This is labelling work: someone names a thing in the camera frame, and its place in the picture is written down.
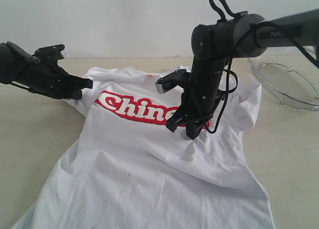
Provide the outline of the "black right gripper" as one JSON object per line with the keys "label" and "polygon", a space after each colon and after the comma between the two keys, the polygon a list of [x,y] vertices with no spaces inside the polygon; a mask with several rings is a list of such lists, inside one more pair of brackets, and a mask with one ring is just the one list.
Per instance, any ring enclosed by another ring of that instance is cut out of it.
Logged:
{"label": "black right gripper", "polygon": [[195,139],[205,129],[205,124],[213,118],[215,110],[222,100],[222,91],[216,89],[209,93],[200,91],[195,86],[187,85],[183,89],[179,111],[167,120],[166,127],[174,133],[178,126],[185,124],[186,135]]}

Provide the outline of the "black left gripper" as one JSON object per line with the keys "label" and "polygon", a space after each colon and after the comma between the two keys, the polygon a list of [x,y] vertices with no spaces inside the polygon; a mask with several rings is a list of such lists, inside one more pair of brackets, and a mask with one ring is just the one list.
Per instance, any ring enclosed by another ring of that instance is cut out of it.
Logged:
{"label": "black left gripper", "polygon": [[68,74],[55,63],[14,60],[9,64],[10,85],[53,99],[81,99],[82,89],[93,88],[88,78]]}

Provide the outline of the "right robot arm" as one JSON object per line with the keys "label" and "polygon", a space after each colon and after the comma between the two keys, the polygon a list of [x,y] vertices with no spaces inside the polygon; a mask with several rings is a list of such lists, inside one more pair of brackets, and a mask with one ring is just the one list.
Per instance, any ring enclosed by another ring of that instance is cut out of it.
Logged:
{"label": "right robot arm", "polygon": [[265,20],[246,11],[231,20],[220,19],[214,25],[198,25],[192,32],[193,63],[191,71],[179,69],[160,78],[159,93],[179,86],[183,89],[181,104],[167,120],[166,127],[174,132],[186,127],[189,138],[196,138],[212,119],[218,106],[226,107],[233,88],[219,89],[221,77],[234,76],[231,64],[235,58],[260,56],[269,47],[295,46],[313,65],[319,58],[311,56],[306,46],[319,44],[319,12],[311,10],[275,20]]}

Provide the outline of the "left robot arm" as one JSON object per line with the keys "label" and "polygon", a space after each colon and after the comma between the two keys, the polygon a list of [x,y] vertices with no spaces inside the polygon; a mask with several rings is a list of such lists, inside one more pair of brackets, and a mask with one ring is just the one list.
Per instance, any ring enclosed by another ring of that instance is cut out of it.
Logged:
{"label": "left robot arm", "polygon": [[93,88],[91,79],[67,73],[58,65],[65,45],[39,48],[33,55],[13,42],[0,44],[0,82],[53,99],[81,99],[82,89]]}

